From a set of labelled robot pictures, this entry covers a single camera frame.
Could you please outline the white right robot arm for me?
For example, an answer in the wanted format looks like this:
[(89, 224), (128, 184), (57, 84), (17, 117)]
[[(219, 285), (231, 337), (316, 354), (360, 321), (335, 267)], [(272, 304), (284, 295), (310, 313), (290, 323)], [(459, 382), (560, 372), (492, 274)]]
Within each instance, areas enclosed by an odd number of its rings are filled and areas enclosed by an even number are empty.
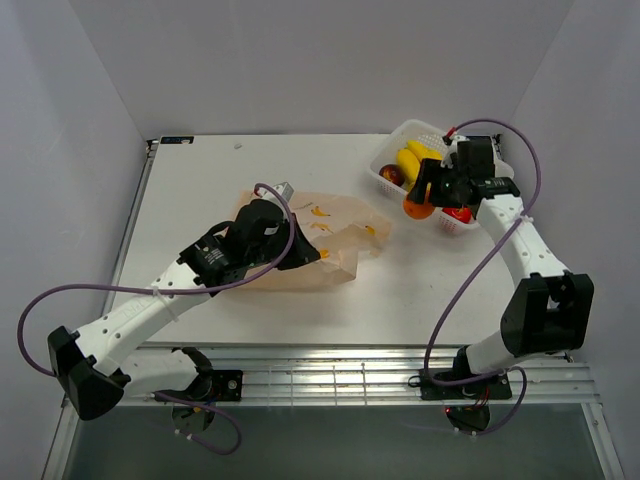
[(409, 197), (469, 209), (494, 241), (514, 292), (494, 334), (461, 347), (447, 370), (421, 370), (412, 384), (424, 400), (508, 399), (509, 368), (532, 356), (583, 346), (594, 284), (548, 248), (514, 181), (497, 175), (490, 139), (447, 134), (443, 141), (444, 159), (423, 162)]

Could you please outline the yellow banana bunch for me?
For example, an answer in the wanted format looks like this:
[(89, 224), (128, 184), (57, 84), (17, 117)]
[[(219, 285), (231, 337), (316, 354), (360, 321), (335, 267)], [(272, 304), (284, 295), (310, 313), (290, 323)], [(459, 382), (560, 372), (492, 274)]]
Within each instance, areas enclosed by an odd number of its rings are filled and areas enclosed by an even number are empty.
[(398, 165), (405, 175), (405, 186), (409, 189), (416, 181), (421, 163), (424, 159), (443, 159), (439, 151), (426, 147), (417, 140), (410, 140), (406, 146), (396, 154), (396, 165)]

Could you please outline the banana print plastic bag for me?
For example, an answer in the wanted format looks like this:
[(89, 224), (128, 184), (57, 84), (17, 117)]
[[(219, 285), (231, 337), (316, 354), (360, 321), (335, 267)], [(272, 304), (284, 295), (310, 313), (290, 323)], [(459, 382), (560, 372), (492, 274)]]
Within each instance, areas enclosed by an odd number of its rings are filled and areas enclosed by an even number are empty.
[(320, 259), (292, 270), (274, 269), (244, 290), (318, 290), (353, 281), (359, 257), (379, 256), (391, 233), (390, 219), (356, 197), (297, 191), (289, 207)]

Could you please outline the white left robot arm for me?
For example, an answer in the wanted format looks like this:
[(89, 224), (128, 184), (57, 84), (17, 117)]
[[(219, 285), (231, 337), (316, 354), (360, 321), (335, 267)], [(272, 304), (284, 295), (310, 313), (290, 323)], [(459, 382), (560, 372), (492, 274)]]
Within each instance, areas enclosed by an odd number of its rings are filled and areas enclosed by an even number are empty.
[(96, 419), (123, 398), (160, 391), (207, 402), (221, 392), (210, 361), (194, 347), (135, 356), (151, 336), (188, 310), (269, 264), (279, 270), (320, 259), (294, 216), (275, 203), (254, 199), (232, 221), (211, 227), (186, 247), (151, 284), (102, 318), (74, 332), (59, 327), (47, 338), (52, 370), (83, 420)]

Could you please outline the orange fruit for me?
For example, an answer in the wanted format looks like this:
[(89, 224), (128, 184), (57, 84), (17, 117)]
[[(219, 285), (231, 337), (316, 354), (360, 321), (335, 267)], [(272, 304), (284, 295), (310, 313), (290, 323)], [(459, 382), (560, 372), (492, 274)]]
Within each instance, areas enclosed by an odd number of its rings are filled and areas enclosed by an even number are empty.
[(429, 194), (426, 193), (422, 203), (416, 203), (410, 194), (407, 194), (403, 200), (402, 206), (405, 214), (414, 220), (424, 220), (430, 217), (436, 210), (436, 207), (429, 202)]

